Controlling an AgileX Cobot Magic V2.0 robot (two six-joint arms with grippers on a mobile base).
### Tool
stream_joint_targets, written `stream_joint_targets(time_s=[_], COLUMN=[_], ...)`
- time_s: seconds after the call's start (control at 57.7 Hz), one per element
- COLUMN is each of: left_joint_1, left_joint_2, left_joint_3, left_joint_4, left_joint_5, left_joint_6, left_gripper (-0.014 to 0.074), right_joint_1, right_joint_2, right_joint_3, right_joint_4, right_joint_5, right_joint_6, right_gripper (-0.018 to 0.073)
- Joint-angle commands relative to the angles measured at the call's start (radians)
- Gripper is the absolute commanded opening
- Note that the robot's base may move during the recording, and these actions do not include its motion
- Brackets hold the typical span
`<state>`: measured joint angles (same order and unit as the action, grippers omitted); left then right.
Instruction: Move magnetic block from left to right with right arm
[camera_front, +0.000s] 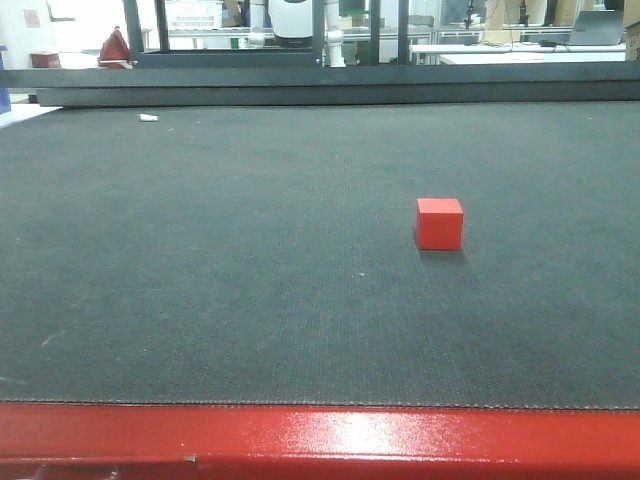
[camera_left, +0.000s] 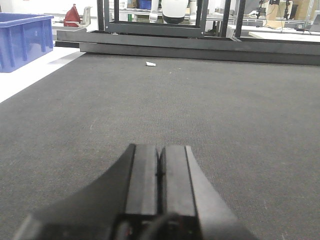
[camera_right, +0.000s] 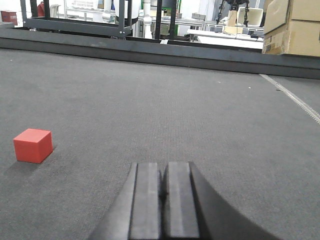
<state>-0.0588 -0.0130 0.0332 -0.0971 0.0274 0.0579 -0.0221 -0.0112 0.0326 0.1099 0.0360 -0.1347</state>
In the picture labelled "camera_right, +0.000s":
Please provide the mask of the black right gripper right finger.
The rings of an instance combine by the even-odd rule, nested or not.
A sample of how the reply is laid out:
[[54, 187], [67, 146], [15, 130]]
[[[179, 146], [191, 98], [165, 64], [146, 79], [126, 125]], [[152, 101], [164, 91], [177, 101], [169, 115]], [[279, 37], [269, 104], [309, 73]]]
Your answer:
[[276, 240], [210, 185], [193, 162], [169, 162], [164, 172], [162, 229], [166, 240]]

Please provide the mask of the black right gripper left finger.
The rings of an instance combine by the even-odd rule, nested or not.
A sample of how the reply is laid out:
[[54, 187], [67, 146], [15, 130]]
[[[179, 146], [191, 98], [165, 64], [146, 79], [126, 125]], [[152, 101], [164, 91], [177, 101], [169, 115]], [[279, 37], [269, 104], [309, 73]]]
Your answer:
[[157, 163], [133, 163], [115, 201], [88, 239], [161, 239], [160, 185]]

